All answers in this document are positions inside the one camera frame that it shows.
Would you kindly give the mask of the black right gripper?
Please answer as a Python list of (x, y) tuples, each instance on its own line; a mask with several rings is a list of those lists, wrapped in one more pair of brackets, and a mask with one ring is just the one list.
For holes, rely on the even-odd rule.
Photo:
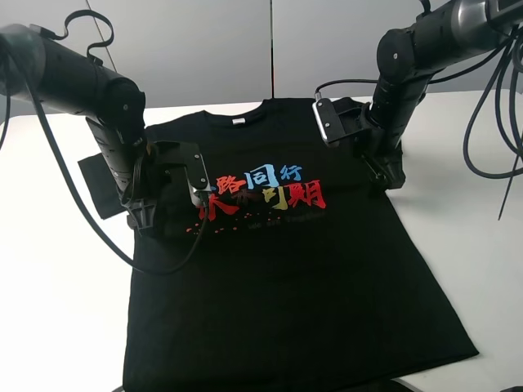
[(376, 192), (401, 189), (405, 184), (403, 151), (391, 135), (371, 118), (371, 104), (345, 97), (334, 101), (342, 127), (342, 140), (348, 140), (357, 158), (369, 169)]

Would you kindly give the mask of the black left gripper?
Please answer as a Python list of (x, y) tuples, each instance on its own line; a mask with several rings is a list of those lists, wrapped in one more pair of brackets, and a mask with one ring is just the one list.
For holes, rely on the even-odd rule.
[(168, 197), (172, 191), (187, 191), (186, 144), (160, 141), (151, 145), (124, 147), (130, 181), (120, 201), (127, 222), (138, 234), (163, 237), (168, 224)]

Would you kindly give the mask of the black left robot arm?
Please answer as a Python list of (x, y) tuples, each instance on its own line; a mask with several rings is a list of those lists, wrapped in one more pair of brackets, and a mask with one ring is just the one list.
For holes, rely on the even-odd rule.
[(184, 160), (180, 143), (146, 136), (139, 87), (38, 26), (2, 28), (1, 66), (3, 95), (86, 119), (100, 153), (82, 162), (83, 174), (109, 182), (133, 229), (159, 236), (166, 222), (158, 206), (165, 172)]

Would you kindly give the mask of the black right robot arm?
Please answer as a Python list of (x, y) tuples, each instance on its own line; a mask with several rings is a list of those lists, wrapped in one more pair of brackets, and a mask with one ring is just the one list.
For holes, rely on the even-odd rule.
[(361, 103), (341, 98), (333, 104), (334, 142), (348, 138), (355, 154), (370, 171), (374, 188), (383, 192), (405, 183), (401, 138), (414, 110), (436, 75), (459, 62), (483, 55), (499, 61), (471, 115), (463, 141), (463, 157), (476, 175), (511, 179), (521, 168), (489, 173), (478, 169), (469, 155), (469, 140), (476, 118), (490, 91), (495, 92), (494, 113), (506, 146), (522, 159), (522, 132), (515, 113), (516, 86), (522, 73), (522, 3), (520, 1), (449, 1), (422, 13), (411, 26), (391, 29), (377, 49), (378, 80), (373, 99)]

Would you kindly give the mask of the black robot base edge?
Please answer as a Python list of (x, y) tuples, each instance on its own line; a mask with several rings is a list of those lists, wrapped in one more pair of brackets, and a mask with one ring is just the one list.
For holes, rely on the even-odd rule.
[(396, 378), (390, 381), (373, 381), (365, 385), (343, 388), (342, 391), (487, 391), (487, 389), (480, 387), (468, 389), (465, 386), (450, 387), (448, 385), (422, 388), (413, 382), (408, 382), (405, 378)]

